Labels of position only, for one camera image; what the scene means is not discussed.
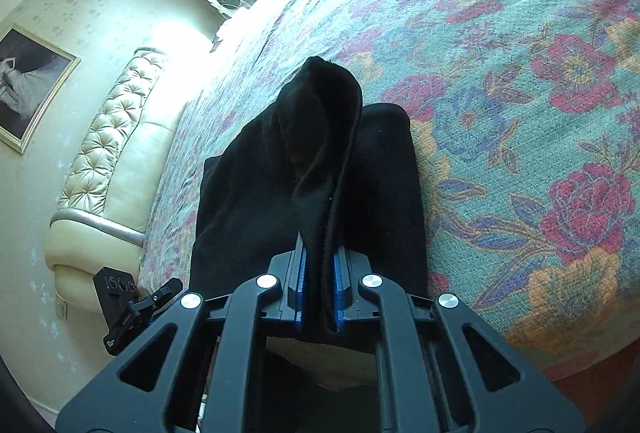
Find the black pants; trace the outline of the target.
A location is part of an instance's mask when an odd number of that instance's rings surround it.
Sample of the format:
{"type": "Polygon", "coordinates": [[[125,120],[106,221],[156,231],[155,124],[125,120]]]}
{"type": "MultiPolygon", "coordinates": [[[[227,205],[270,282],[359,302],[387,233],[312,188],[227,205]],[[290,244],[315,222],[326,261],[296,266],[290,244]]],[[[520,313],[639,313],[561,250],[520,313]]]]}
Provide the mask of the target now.
{"type": "Polygon", "coordinates": [[[231,293],[277,254],[307,253],[302,329],[333,335],[333,257],[427,293],[424,214],[405,110],[365,105],[345,68],[311,57],[278,98],[204,164],[189,287],[231,293]]]}

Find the cream tufted headboard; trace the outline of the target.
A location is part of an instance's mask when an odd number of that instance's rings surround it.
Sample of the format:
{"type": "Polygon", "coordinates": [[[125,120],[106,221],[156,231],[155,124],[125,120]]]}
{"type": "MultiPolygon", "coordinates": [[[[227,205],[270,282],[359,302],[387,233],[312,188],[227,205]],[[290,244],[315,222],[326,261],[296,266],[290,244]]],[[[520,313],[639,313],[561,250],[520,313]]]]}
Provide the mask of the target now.
{"type": "Polygon", "coordinates": [[[66,173],[44,244],[58,315],[99,312],[93,276],[140,273],[154,199],[204,52],[142,46],[108,91],[66,173]]]}

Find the framed black white picture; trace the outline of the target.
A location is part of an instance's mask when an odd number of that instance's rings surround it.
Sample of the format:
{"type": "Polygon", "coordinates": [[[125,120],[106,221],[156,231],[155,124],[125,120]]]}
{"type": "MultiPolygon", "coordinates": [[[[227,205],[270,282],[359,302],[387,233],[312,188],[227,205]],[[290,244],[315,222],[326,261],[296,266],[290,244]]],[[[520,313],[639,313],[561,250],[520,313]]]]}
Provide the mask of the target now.
{"type": "Polygon", "coordinates": [[[1,34],[1,141],[24,155],[81,58],[13,23],[1,34]]]}

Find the white round fan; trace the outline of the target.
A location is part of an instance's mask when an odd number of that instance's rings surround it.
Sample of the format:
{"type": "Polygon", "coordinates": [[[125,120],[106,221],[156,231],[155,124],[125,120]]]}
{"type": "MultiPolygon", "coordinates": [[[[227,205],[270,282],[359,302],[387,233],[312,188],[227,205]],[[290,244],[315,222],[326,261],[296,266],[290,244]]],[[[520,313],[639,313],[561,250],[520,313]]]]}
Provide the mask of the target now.
{"type": "Polygon", "coordinates": [[[206,0],[224,19],[230,19],[243,10],[248,10],[250,4],[244,0],[206,0]]]}

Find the floral green bedspread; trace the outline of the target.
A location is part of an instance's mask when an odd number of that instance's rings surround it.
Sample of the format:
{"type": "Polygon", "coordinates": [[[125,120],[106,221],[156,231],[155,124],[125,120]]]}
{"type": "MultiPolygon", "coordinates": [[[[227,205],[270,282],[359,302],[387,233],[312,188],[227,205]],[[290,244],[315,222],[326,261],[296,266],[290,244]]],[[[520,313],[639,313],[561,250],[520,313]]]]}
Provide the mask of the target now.
{"type": "Polygon", "coordinates": [[[204,161],[299,66],[410,120],[433,289],[553,380],[639,337],[639,0],[258,0],[195,63],[140,283],[186,278],[204,161]]]}

